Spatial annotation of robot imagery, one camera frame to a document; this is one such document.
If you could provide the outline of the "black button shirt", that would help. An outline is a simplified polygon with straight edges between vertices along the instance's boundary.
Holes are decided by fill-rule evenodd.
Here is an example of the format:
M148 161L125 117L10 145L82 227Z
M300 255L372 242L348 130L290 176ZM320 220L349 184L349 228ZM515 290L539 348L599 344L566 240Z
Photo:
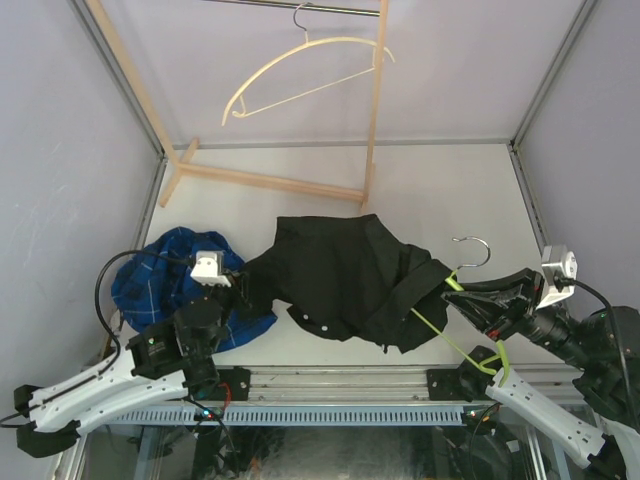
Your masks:
M398 240L375 214L280 217L273 245L242 271L248 277L243 319L282 301L313 335L360 338L402 353L448 323L442 294L450 269L428 250Z

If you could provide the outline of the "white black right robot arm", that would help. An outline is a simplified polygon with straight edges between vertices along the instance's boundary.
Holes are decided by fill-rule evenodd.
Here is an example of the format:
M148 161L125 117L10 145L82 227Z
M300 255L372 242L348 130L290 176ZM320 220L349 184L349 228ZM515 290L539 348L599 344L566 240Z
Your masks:
M496 347L476 347L445 373L440 390L456 400L491 399L555 440L597 479L639 476L638 310L614 306L577 278L574 266L543 265L502 279L446 281L443 299ZM519 334L578 371L572 385L601 418L587 424L522 378L504 340Z

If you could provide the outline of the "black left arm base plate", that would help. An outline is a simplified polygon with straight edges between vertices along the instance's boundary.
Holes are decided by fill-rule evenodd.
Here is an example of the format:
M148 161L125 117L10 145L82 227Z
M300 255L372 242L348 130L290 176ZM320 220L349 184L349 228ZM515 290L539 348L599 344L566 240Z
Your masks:
M251 388L251 371L242 367L222 368L218 370L219 382L216 386L199 394L197 400L207 401L246 401Z

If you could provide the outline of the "green plastic hanger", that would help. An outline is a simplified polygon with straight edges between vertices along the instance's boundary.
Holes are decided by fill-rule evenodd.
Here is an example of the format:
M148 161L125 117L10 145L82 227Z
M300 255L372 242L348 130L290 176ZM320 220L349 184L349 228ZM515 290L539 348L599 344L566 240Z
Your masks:
M445 279L445 283L454 292L464 292L464 288L457 281L457 274L462 269L480 268L480 267L484 266L491 259L492 252L491 252L491 248L490 248L489 244L485 240L483 240L483 239L481 239L479 237L476 237L476 236L465 236L463 238L453 237L452 241L456 242L456 243L462 243L462 242L465 242L465 241L478 242L486 250L486 256L482 261L480 261L479 263L463 263L463 264L459 265L458 267L456 267L451 272L451 274ZM446 341L456 352L458 352L460 355L462 355L465 360L467 360L475 369L477 369L482 374L489 375L491 378L494 378L499 373L499 371L494 369L494 368L490 368L489 364L492 363L493 361L499 360L501 362L502 377L499 380L498 385L500 387L502 387L506 383L506 381L509 378L510 372L511 372L511 365L510 365L510 361L509 361L509 358L508 358L507 350L506 350L506 347L505 347L503 341L499 340L496 343L497 348L498 348L498 354L494 354L493 356L490 356L489 358L478 362L476 360L473 360L469 354L466 354L451 338L449 338L443 331L438 329L433 323L431 323L418 310L416 310L415 308L412 308L411 312L418 319L420 319L425 325L427 325L437 336L441 337L444 341Z

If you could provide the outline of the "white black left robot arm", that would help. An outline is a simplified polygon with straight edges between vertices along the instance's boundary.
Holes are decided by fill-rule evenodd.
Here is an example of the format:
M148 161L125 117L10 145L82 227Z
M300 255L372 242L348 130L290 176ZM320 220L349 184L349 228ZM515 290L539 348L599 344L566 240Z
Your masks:
M232 312L247 304L247 277L230 274L102 362L50 387L16 388L15 409L26 419L16 429L18 449L33 458L53 456L136 409L211 398L220 383L213 355Z

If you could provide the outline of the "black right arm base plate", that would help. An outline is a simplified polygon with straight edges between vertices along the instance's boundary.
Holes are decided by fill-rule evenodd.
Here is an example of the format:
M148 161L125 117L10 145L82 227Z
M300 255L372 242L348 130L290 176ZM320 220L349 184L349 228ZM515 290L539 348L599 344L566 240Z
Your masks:
M426 371L429 399L432 401L486 400L492 376L477 369L429 369Z

